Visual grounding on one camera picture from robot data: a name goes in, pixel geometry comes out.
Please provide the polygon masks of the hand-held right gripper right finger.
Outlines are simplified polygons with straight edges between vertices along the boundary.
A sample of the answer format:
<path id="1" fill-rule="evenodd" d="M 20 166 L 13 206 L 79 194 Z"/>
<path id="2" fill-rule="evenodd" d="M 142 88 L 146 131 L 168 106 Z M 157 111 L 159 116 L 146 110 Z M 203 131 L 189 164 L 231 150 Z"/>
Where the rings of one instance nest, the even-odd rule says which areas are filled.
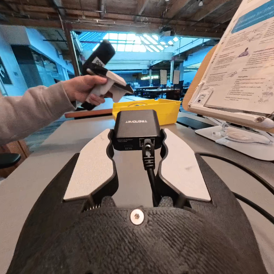
<path id="1" fill-rule="evenodd" d="M 194 151 L 167 128 L 161 130 L 161 160 L 156 175 L 156 189 L 175 202 L 180 195 L 188 200 L 210 202 L 211 197 Z"/>

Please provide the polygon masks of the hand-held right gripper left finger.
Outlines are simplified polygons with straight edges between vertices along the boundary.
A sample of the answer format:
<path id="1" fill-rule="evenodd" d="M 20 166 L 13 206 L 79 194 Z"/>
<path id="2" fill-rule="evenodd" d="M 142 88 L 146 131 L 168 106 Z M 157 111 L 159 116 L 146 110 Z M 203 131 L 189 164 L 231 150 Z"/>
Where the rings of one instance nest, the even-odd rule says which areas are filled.
<path id="1" fill-rule="evenodd" d="M 64 201 L 92 199 L 100 203 L 118 190 L 112 135 L 113 130 L 108 128 L 81 149 Z"/>

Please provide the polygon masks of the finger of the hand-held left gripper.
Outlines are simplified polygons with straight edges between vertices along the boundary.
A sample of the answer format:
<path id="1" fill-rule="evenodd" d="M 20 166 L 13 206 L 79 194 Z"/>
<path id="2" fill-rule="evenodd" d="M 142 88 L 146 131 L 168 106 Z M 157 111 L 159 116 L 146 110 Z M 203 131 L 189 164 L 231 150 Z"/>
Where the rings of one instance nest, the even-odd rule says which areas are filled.
<path id="1" fill-rule="evenodd" d="M 110 88 L 109 89 L 109 93 L 112 94 L 112 100 L 114 103 L 117 103 L 121 100 L 121 98 L 129 93 L 127 90 L 125 89 L 121 89 L 121 88 Z"/>
<path id="2" fill-rule="evenodd" d="M 134 90 L 130 86 L 130 84 L 127 84 L 125 80 L 120 77 L 119 75 L 115 74 L 114 72 L 108 70 L 106 72 L 106 77 L 108 77 L 110 80 L 113 80 L 114 83 L 109 91 L 111 92 L 124 92 L 125 94 L 133 94 Z"/>

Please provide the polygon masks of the black ethernet splitter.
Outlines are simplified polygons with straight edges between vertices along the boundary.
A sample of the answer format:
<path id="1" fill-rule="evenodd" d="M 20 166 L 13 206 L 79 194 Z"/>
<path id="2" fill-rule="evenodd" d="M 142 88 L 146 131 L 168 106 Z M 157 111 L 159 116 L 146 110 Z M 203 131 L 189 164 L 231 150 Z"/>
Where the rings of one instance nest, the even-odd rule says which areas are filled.
<path id="1" fill-rule="evenodd" d="M 114 149 L 142 150 L 145 139 L 150 139 L 155 149 L 162 146 L 156 111 L 149 109 L 118 112 L 112 137 Z"/>

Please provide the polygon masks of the yellow plastic bin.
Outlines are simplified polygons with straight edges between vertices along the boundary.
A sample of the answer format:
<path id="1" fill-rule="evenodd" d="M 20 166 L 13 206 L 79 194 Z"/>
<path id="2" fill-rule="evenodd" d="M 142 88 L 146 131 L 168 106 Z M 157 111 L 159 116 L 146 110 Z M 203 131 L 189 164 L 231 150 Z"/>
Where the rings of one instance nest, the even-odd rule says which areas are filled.
<path id="1" fill-rule="evenodd" d="M 159 125 L 176 123 L 181 101 L 168 99 L 148 99 L 144 101 L 118 102 L 113 104 L 112 116 L 114 120 L 120 111 L 131 110 L 155 110 L 158 116 Z"/>

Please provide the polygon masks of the person's left forearm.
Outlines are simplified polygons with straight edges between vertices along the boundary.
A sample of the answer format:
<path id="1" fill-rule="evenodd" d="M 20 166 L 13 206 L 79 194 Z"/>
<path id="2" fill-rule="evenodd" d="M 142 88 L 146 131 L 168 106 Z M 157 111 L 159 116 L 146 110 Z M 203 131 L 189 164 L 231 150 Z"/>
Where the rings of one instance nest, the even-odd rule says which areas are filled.
<path id="1" fill-rule="evenodd" d="M 29 88 L 23 96 L 2 96 L 0 145 L 22 140 L 75 109 L 76 102 L 70 101 L 62 81 Z"/>

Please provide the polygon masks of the grey desk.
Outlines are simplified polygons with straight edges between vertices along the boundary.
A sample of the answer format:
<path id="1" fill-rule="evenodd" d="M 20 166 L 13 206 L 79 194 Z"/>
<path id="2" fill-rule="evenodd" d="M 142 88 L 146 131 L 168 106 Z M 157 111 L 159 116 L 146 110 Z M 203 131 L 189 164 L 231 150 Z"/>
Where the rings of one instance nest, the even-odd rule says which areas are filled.
<path id="1" fill-rule="evenodd" d="M 64 122 L 7 179 L 1 182 L 1 273 L 9 268 L 21 229 L 34 203 L 75 153 L 107 128 L 110 117 Z M 231 159 L 252 170 L 273 185 L 273 163 L 258 161 L 197 135 L 180 124 L 166 125 L 195 152 Z M 119 207 L 152 206 L 151 189 L 140 151 L 115 151 L 119 188 L 113 199 Z M 257 180 L 237 167 L 204 157 L 208 165 L 233 191 L 251 200 L 273 216 L 273 195 Z"/>

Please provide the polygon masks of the person's left hand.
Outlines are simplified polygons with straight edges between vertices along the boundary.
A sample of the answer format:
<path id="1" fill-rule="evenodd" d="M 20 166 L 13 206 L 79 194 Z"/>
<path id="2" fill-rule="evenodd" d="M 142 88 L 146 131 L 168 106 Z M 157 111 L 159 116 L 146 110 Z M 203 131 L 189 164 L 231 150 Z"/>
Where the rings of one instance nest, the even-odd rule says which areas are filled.
<path id="1" fill-rule="evenodd" d="M 95 85 L 104 85 L 106 82 L 105 77 L 85 75 L 63 81 L 62 85 L 70 102 L 84 103 L 88 101 L 90 104 L 98 106 L 105 102 L 104 97 L 90 93 Z"/>

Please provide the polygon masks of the row of background tables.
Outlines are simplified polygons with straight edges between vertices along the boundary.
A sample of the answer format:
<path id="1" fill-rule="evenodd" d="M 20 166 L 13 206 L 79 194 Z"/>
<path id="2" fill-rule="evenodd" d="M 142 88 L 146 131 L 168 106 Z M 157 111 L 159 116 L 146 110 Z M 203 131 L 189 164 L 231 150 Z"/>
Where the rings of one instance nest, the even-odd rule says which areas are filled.
<path id="1" fill-rule="evenodd" d="M 168 99 L 181 101 L 188 87 L 175 85 L 175 87 L 139 87 L 134 90 L 134 95 L 146 99 Z"/>

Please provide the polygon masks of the ceiling projector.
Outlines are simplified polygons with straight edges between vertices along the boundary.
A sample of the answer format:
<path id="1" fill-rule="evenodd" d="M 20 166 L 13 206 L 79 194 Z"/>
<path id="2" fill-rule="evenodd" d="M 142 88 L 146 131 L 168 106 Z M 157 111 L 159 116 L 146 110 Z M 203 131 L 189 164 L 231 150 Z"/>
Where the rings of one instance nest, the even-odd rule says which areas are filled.
<path id="1" fill-rule="evenodd" d="M 171 41 L 175 37 L 175 31 L 170 26 L 164 26 L 160 29 L 158 42 L 166 43 L 168 44 L 169 41 Z"/>

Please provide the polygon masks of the white lens wipe packet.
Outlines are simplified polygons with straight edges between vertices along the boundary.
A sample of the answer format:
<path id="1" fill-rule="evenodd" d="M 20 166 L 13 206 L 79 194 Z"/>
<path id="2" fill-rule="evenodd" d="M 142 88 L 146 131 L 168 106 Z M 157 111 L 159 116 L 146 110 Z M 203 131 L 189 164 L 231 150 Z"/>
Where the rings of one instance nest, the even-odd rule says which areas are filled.
<path id="1" fill-rule="evenodd" d="M 209 100 L 211 94 L 214 92 L 214 88 L 205 90 L 205 91 L 200 91 L 196 95 L 193 95 L 189 102 L 189 106 L 204 106 L 205 103 Z"/>

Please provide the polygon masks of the wooden document stand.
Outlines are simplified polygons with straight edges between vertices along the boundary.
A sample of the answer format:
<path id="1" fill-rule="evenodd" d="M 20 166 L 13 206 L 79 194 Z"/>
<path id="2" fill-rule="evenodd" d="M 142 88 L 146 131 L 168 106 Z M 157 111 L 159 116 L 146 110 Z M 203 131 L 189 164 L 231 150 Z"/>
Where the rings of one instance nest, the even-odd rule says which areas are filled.
<path id="1" fill-rule="evenodd" d="M 273 113 L 267 115 L 234 109 L 213 108 L 205 105 L 203 107 L 189 106 L 193 95 L 202 91 L 204 75 L 217 46 L 205 56 L 183 99 L 185 110 L 203 115 L 217 124 L 214 127 L 198 129 L 195 133 L 252 158 L 273 162 Z M 212 132 L 215 131 L 221 133 L 220 138 L 212 135 Z"/>

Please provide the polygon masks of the blue header printed sheet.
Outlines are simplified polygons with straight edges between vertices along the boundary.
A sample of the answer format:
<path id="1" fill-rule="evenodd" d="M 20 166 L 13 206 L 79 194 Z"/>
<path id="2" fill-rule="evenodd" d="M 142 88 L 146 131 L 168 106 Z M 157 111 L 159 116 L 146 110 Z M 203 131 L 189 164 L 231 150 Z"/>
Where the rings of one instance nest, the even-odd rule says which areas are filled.
<path id="1" fill-rule="evenodd" d="M 242 1 L 204 75 L 207 107 L 271 114 L 274 109 L 274 1 Z"/>

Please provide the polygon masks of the dark wall sign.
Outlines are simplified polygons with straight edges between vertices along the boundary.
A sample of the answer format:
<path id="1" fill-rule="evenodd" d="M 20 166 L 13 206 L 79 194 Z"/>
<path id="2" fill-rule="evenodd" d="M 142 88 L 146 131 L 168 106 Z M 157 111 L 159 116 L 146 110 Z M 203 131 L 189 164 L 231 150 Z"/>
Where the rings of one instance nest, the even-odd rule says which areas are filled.
<path id="1" fill-rule="evenodd" d="M 9 74 L 8 74 L 6 68 L 5 68 L 2 58 L 0 58 L 0 78 L 4 85 L 12 85 L 12 81 L 9 77 Z"/>

